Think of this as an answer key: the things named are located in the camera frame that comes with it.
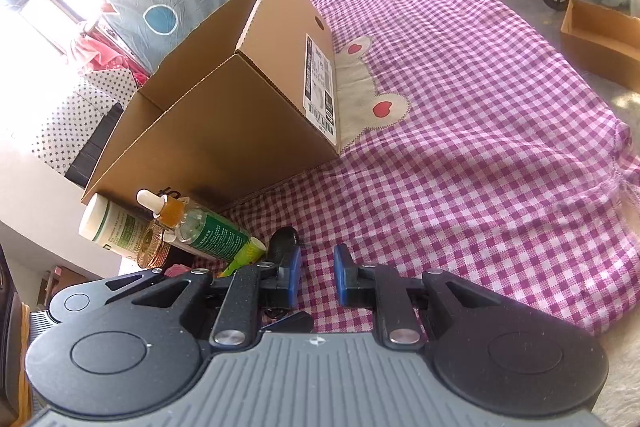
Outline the green dropper bottle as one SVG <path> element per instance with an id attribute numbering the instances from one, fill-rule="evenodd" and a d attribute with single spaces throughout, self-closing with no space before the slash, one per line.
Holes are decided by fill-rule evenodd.
<path id="1" fill-rule="evenodd" d="M 250 233 L 187 197 L 156 195 L 144 188 L 137 193 L 137 202 L 153 213 L 175 243 L 199 254 L 230 262 L 250 240 Z"/>

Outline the large open cardboard box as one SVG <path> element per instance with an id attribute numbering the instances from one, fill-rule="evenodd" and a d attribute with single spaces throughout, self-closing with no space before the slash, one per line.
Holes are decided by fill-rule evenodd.
<path id="1" fill-rule="evenodd" d="M 85 193 L 132 206 L 145 189 L 218 210 L 340 150 L 329 25 L 310 0 L 229 0 L 136 92 Z"/>

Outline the polka dot white cloth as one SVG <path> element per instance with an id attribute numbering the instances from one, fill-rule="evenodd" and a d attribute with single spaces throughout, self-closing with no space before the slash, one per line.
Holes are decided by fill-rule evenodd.
<path id="1" fill-rule="evenodd" d="M 32 153 L 65 176 L 108 112 L 125 109 L 137 90 L 128 68 L 87 72 L 44 118 L 30 141 Z"/>

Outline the gold lidded round jar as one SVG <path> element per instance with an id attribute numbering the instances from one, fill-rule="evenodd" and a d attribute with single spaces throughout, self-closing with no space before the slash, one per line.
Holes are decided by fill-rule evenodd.
<path id="1" fill-rule="evenodd" d="M 163 240 L 164 229 L 151 222 L 142 233 L 141 239 L 134 248 L 137 265 L 141 269 L 161 268 L 170 251 L 170 245 Z"/>

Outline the small cardboard box on floor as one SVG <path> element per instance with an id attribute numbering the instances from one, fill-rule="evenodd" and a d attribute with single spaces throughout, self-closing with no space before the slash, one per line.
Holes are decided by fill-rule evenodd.
<path id="1" fill-rule="evenodd" d="M 570 0 L 560 33 L 562 53 L 574 66 L 639 92 L 638 17 Z"/>

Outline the white green-label supplement bottle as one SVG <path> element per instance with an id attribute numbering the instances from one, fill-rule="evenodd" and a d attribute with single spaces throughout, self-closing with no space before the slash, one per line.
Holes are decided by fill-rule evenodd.
<path id="1" fill-rule="evenodd" d="M 158 225 L 153 219 L 141 217 L 100 194 L 94 194 L 82 215 L 78 233 L 108 251 L 114 251 L 126 259 L 137 262 L 134 248 L 151 222 Z M 176 247 L 190 255 L 214 260 L 213 257 L 199 254 L 189 246 L 179 246 L 174 239 L 175 237 L 164 229 L 163 240 L 170 248 Z"/>

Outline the pink red cloth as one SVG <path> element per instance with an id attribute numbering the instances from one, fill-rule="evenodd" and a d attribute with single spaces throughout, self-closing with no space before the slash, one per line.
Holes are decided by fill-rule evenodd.
<path id="1" fill-rule="evenodd" d="M 88 72 L 128 69 L 139 86 L 143 86 L 149 79 L 149 75 L 135 61 L 89 35 L 80 36 L 70 46 L 70 54 L 77 64 Z"/>

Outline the purple checkered bed sheet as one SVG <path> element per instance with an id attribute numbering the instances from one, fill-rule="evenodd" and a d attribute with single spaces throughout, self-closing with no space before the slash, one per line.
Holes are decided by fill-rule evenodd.
<path id="1" fill-rule="evenodd" d="M 320 332 L 370 329 L 336 299 L 333 248 L 415 277 L 459 275 L 600 333 L 639 301 L 631 134 L 559 52 L 500 0 L 310 0 L 334 46 L 362 45 L 408 114 L 337 161 L 232 207 L 303 243 L 303 307 Z"/>

